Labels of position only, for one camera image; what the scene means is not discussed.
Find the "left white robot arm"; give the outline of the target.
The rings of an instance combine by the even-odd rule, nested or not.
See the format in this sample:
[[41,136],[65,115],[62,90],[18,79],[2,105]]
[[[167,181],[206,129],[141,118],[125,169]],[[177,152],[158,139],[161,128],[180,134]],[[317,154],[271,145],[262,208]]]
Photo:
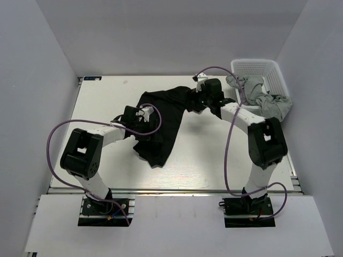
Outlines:
[[92,130],[74,129],[67,141],[60,166],[75,177],[86,195],[95,200],[95,208],[103,214],[113,208],[111,190],[98,173],[102,149],[130,136],[149,141],[162,125],[160,111],[152,104],[126,106],[124,113],[108,124],[99,123]]

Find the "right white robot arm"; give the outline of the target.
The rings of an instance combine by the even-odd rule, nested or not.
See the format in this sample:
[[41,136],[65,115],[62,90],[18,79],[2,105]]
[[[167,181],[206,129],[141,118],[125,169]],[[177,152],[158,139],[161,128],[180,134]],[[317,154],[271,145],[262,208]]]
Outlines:
[[262,206],[267,195],[271,176],[287,155],[288,148],[281,124],[277,118],[264,118],[241,108],[231,98],[226,98],[219,79],[194,76],[196,88],[187,92],[188,110],[197,113],[208,108],[219,119],[230,122],[248,137],[248,153],[252,161],[249,179],[240,197],[242,208],[250,214]]

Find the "black t shirt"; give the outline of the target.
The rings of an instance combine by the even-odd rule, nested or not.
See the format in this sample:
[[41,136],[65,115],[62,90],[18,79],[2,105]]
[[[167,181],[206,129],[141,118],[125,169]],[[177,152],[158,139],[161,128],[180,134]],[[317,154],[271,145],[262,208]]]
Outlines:
[[152,135],[135,136],[138,141],[133,149],[146,160],[150,167],[162,167],[167,162],[188,106],[187,92],[191,89],[178,86],[169,90],[144,92],[137,104],[152,104],[160,112],[162,121],[159,130]]

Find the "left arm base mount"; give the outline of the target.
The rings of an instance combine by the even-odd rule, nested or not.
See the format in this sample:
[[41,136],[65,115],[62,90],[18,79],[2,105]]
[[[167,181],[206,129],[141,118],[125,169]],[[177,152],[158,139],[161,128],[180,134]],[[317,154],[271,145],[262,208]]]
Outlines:
[[129,224],[114,203],[98,202],[84,197],[78,218],[79,227],[129,227]]

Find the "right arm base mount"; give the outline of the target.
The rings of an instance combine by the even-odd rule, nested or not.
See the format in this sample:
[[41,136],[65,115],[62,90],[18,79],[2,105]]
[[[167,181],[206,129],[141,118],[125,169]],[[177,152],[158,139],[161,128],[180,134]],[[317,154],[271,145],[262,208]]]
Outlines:
[[274,211],[270,198],[265,194],[252,200],[223,198],[219,203],[223,209],[225,228],[272,228],[275,227]]

